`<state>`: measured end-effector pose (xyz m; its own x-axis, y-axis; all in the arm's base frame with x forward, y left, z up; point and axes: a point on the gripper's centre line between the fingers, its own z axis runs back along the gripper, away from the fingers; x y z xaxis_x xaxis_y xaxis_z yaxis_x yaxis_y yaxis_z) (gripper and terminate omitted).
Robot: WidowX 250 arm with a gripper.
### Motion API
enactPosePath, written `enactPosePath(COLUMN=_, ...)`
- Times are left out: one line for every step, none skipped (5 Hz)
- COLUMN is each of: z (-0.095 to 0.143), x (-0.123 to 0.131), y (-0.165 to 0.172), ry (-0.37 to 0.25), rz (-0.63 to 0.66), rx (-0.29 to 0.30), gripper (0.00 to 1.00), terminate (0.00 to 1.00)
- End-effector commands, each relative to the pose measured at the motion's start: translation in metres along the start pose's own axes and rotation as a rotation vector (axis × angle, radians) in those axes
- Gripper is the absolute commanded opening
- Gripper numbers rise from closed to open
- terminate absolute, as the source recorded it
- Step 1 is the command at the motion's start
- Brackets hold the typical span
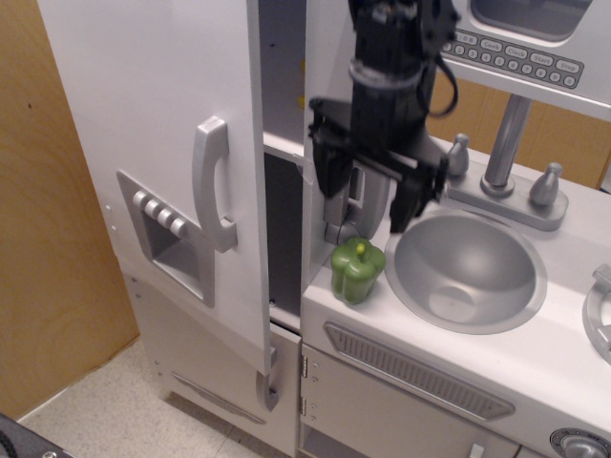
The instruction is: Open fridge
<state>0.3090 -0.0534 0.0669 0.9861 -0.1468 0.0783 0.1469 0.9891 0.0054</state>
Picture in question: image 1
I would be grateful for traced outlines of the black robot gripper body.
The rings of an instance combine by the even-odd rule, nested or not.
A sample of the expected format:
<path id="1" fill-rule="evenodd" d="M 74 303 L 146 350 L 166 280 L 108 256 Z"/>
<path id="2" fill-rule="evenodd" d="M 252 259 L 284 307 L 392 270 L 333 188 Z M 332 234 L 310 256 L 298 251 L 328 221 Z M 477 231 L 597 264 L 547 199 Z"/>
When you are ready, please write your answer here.
<path id="1" fill-rule="evenodd" d="M 445 62 L 429 61 L 422 73 L 410 79 L 379 73 L 359 61 L 350 69 L 356 73 L 350 102 L 320 96 L 309 100 L 314 119 L 308 136 L 320 128 L 345 135 L 353 162 L 363 162 L 397 184 L 409 169 L 435 168 L 442 179 L 442 194 L 450 160 L 430 139 L 426 118 L 450 112 L 430 110 L 435 71 L 450 72 Z"/>

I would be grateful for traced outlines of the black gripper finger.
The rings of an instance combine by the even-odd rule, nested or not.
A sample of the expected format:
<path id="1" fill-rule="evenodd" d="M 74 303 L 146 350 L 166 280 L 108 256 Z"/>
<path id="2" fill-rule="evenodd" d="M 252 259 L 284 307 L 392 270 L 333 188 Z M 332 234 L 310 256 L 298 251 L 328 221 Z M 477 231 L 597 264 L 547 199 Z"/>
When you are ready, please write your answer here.
<path id="1" fill-rule="evenodd" d="M 442 179 L 432 167 L 409 169 L 397 184 L 390 206 L 390 232 L 403 233 L 410 221 L 419 218 L 431 200 L 439 200 Z"/>
<path id="2" fill-rule="evenodd" d="M 353 166 L 345 135 L 320 128 L 310 133 L 313 161 L 319 188 L 326 198 L 333 198 L 347 185 Z"/>

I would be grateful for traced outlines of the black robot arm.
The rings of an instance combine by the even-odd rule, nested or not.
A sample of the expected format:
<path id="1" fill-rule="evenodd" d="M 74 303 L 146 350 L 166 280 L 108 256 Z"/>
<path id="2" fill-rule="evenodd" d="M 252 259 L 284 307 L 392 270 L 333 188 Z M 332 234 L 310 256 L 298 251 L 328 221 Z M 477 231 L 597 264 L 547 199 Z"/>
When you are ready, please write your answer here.
<path id="1" fill-rule="evenodd" d="M 450 1 L 351 1 L 356 33 L 349 102 L 316 97 L 308 127 L 322 193 L 335 197 L 359 161 L 397 182 L 390 230 L 404 232 L 440 199 L 450 159 L 429 137 L 435 75 L 456 81 L 441 57 L 459 14 Z"/>

